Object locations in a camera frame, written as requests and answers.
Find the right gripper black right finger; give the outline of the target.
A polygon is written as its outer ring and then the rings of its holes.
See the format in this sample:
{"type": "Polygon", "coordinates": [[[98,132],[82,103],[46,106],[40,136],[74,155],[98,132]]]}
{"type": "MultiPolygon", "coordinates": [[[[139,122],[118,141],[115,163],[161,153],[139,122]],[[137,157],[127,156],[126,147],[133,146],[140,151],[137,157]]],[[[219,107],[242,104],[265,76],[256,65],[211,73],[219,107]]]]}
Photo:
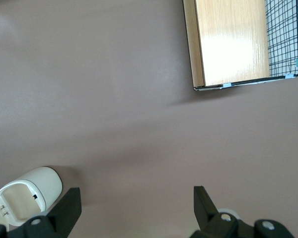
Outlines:
{"type": "Polygon", "coordinates": [[[292,238],[293,234],[281,223],[260,219],[248,225],[229,210],[221,212],[216,208],[206,189],[195,186],[194,214],[199,230],[195,238],[292,238]]]}

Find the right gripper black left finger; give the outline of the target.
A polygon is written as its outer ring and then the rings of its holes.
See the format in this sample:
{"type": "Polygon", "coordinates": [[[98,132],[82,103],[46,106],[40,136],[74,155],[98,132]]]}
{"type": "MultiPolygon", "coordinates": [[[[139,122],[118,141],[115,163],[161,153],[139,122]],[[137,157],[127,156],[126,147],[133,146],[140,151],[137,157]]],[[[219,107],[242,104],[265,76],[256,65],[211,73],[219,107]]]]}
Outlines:
{"type": "Polygon", "coordinates": [[[45,216],[36,216],[7,231],[0,225],[0,238],[67,238],[81,215],[80,188],[70,188],[45,216]]]}

